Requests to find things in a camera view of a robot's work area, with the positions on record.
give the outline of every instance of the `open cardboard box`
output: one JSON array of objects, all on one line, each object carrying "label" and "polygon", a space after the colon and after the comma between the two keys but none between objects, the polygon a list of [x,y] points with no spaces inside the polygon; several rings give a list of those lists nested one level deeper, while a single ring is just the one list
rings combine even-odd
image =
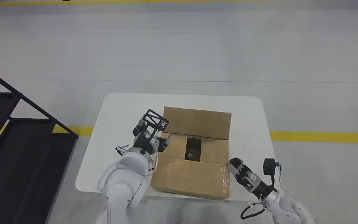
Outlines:
[{"label": "open cardboard box", "polygon": [[159,153],[151,187],[207,199],[229,198],[231,113],[164,107],[171,142]]}]

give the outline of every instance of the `white table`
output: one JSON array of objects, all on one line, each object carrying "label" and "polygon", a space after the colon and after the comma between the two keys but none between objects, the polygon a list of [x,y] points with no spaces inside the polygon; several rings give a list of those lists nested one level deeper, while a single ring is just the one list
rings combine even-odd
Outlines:
[{"label": "white table", "polygon": [[[211,110],[232,113],[230,125],[230,158],[239,157],[267,184],[262,164],[265,158],[275,158],[262,102],[256,97],[193,96],[160,94],[108,94],[102,104],[95,128],[76,179],[82,192],[98,192],[97,183],[103,172],[120,158],[116,146],[133,145],[133,128],[148,109],[163,115],[164,107]],[[184,195],[156,192],[149,196],[190,198]],[[257,200],[230,175],[230,198],[227,200]]]}]

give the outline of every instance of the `black cable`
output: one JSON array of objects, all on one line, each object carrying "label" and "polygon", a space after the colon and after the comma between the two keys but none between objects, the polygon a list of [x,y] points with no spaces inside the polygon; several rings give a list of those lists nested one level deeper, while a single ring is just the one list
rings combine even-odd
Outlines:
[{"label": "black cable", "polygon": [[259,214],[263,214],[263,212],[266,210],[266,207],[263,207],[263,209],[262,209],[261,211],[256,212],[256,213],[254,213],[254,214],[249,214],[248,216],[245,216],[245,217],[244,217],[243,215],[245,214],[245,212],[246,212],[249,208],[251,208],[251,206],[248,206],[247,208],[245,208],[245,209],[242,211],[242,213],[241,213],[241,215],[240,215],[240,218],[241,218],[242,220],[245,220],[245,219],[247,219],[247,218],[252,218],[252,217],[258,216]]}]

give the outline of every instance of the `wire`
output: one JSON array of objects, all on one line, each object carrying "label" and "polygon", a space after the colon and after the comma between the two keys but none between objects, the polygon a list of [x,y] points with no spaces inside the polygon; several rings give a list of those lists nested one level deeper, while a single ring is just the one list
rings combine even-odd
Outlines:
[{"label": "wire", "polygon": [[282,183],[281,183],[281,174],[282,174],[282,167],[280,167],[280,176],[279,176],[280,187],[281,187],[286,193],[288,193],[293,199],[295,199],[295,197],[292,196],[292,195],[290,194],[290,192],[288,192],[288,191],[284,188],[284,186],[282,186]]},{"label": "wire", "polygon": [[261,211],[259,211],[259,212],[256,212],[256,213],[254,213],[254,214],[249,214],[248,216],[244,216],[245,212],[246,212],[247,210],[249,210],[249,208],[251,208],[251,207],[253,207],[253,206],[257,205],[257,204],[260,204],[260,203],[254,203],[254,204],[252,204],[252,206],[248,206],[247,208],[245,208],[245,209],[242,211],[242,213],[241,213],[241,215],[240,215],[240,218],[241,218],[242,220],[245,220],[245,219],[247,219],[247,218],[252,218],[252,217],[258,216],[259,214],[262,214],[262,213],[266,210],[266,207],[265,207],[265,206],[264,206],[263,209],[262,209]]}]

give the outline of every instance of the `object inside box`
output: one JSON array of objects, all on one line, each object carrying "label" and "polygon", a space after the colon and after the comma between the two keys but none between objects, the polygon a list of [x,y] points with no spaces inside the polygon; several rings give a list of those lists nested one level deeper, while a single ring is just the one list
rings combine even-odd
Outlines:
[{"label": "object inside box", "polygon": [[201,139],[188,138],[186,141],[185,159],[200,162]]}]

